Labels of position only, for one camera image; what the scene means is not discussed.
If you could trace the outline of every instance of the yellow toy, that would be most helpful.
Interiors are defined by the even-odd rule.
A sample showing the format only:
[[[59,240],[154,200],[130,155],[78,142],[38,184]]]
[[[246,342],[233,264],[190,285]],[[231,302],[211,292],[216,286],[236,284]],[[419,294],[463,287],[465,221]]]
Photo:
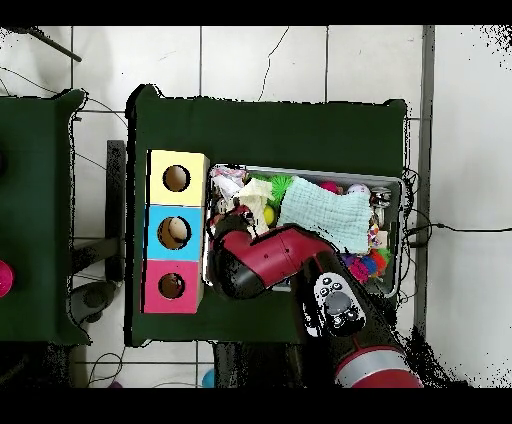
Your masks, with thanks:
[[[265,223],[267,225],[272,225],[276,219],[274,209],[272,209],[269,205],[265,206],[265,209],[263,210],[263,216],[265,217]]]

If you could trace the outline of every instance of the green table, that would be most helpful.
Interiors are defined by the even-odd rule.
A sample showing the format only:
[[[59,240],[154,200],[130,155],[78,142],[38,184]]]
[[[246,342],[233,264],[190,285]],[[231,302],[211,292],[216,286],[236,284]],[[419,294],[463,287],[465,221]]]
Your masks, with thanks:
[[[228,301],[209,287],[194,315],[142,314],[139,291],[148,149],[204,153],[211,164],[400,177],[403,100],[383,105],[247,103],[209,98],[166,99],[151,85],[130,96],[127,201],[126,341],[146,339],[299,343],[290,293]]]
[[[0,299],[0,340],[89,342],[67,314],[70,119],[84,94],[0,98],[0,259],[16,272]]]

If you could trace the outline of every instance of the gray bin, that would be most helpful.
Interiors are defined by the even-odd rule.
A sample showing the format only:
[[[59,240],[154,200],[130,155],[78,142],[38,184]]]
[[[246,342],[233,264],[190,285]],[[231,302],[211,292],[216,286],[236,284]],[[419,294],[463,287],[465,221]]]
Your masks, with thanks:
[[[258,166],[242,166],[249,173],[258,173],[267,177],[273,175],[296,175],[312,183],[319,184],[326,181],[333,181],[347,189],[352,184],[364,184],[368,188],[386,187],[391,190],[391,205],[384,212],[384,227],[389,230],[388,247],[393,254],[382,281],[373,279],[365,284],[368,291],[373,293],[381,292],[384,297],[390,298],[396,295],[400,287],[400,264],[404,228],[404,204],[405,186],[400,178],[378,177],[373,175],[342,174],[336,172],[304,171],[296,169],[267,168]],[[205,233],[205,258],[208,248],[208,233]],[[203,261],[203,275],[206,276],[206,260]],[[275,286],[274,290],[289,290],[286,287]]]

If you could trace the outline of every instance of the pink block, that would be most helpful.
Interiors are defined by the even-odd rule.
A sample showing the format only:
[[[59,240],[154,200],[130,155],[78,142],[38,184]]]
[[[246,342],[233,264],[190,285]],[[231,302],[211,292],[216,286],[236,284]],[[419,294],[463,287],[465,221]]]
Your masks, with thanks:
[[[199,262],[192,261],[147,261],[144,313],[194,314],[197,312],[199,291]],[[158,282],[165,274],[176,273],[185,283],[183,294],[176,299],[164,297]]]

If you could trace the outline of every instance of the pink object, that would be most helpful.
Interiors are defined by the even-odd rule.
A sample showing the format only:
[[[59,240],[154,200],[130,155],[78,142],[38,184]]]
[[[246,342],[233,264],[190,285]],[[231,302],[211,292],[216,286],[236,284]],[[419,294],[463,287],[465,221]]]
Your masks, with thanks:
[[[185,288],[180,297],[168,299],[160,293],[158,283],[165,274],[173,273],[180,275],[185,283]],[[143,312],[154,314],[196,313],[198,307],[198,290],[200,287],[198,276],[201,276],[199,262],[148,259],[146,283],[142,285],[145,289]]]
[[[336,183],[333,183],[332,181],[326,181],[325,183],[320,184],[320,187],[334,194],[338,194],[338,187],[336,186]]]
[[[361,259],[356,258],[356,260],[348,267],[350,273],[356,278],[360,283],[366,283],[368,281],[368,269],[361,262]]]
[[[11,290],[14,281],[14,271],[5,262],[0,261],[0,297],[4,297]]]

